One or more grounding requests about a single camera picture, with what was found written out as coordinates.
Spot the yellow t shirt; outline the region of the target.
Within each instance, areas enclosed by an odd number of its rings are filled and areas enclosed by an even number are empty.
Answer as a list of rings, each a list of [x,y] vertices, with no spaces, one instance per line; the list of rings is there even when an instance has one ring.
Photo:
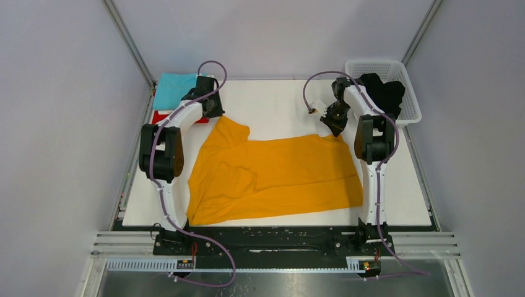
[[[251,140],[221,117],[189,177],[190,224],[278,217],[359,207],[363,189],[342,137],[310,134]]]

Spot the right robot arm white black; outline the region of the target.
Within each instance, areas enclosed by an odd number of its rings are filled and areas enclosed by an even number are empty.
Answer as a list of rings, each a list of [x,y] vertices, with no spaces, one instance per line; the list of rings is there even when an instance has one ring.
[[[320,121],[337,137],[347,125],[349,112],[357,117],[354,152],[362,168],[363,205],[352,243],[364,255],[376,250],[394,254],[384,209],[384,180],[388,161],[399,146],[398,128],[373,102],[364,85],[338,77],[331,87],[336,100],[324,108]]]

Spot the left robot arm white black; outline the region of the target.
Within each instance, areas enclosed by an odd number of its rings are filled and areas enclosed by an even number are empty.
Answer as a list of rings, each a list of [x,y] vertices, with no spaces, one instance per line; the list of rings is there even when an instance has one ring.
[[[179,105],[163,120],[141,127],[139,169],[151,181],[160,200],[161,226],[172,232],[168,246],[177,254],[187,253],[196,235],[184,229],[175,207],[168,198],[173,193],[184,168],[183,134],[202,118],[216,118],[225,113],[219,90],[224,83],[208,75],[196,75],[195,86],[181,98]]]

